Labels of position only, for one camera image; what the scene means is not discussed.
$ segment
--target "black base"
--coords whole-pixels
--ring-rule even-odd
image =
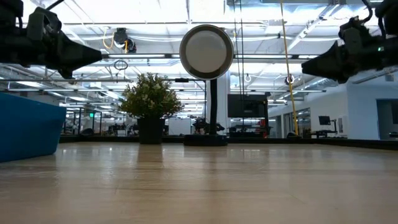
[[[184,146],[227,146],[226,136],[218,134],[188,134]]]

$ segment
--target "ceiling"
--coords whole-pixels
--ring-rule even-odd
[[[26,25],[37,6],[48,7],[55,0],[23,0],[24,24]],[[285,36],[288,54],[319,55],[328,50],[338,40],[340,25],[352,16],[366,17],[368,12],[361,0],[285,0],[283,6]],[[137,54],[178,54],[182,37],[200,24],[214,24],[225,29],[234,42],[237,54],[283,55],[285,54],[284,32],[279,1],[273,0],[65,0],[52,9],[63,23],[62,30],[71,40],[101,50],[103,54],[124,53],[112,43],[112,34],[118,27],[127,28],[127,33],[137,45]],[[377,34],[377,19],[367,24],[370,31]],[[129,68],[119,72],[113,67],[115,60],[107,59],[83,67],[74,72],[76,79],[111,80],[101,82],[101,88],[123,89],[126,82],[134,81],[138,73],[152,72],[167,75],[169,78],[191,76],[183,69],[179,59],[129,59]],[[61,76],[43,67],[24,69],[13,67],[9,75],[20,78],[60,79]],[[299,63],[289,64],[290,73],[299,78],[295,87],[319,82],[319,79],[302,74]],[[234,61],[230,68],[231,87],[239,88],[243,73],[251,77],[243,82],[247,89],[271,88],[286,89],[284,78],[287,66],[283,57],[278,61],[268,59]],[[90,88],[87,83],[48,82],[50,88]],[[13,83],[13,88],[21,86]],[[184,93],[192,97],[204,97],[199,84],[173,83],[173,88],[196,88],[197,91]],[[62,93],[63,96],[76,93]],[[101,101],[94,93],[86,97],[91,101]]]

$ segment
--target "yellow pole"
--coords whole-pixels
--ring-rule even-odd
[[[283,30],[284,30],[285,56],[286,56],[286,66],[287,66],[287,82],[289,83],[290,98],[292,99],[294,130],[295,130],[295,133],[297,135],[299,135],[299,128],[297,127],[296,108],[295,108],[295,105],[294,105],[293,87],[292,87],[292,83],[290,82],[290,80],[292,78],[292,75],[290,74],[289,59],[288,59],[288,55],[287,55],[286,29],[285,29],[285,20],[284,20],[284,1],[283,0],[280,0],[280,13],[282,14],[282,27],[283,27]]]

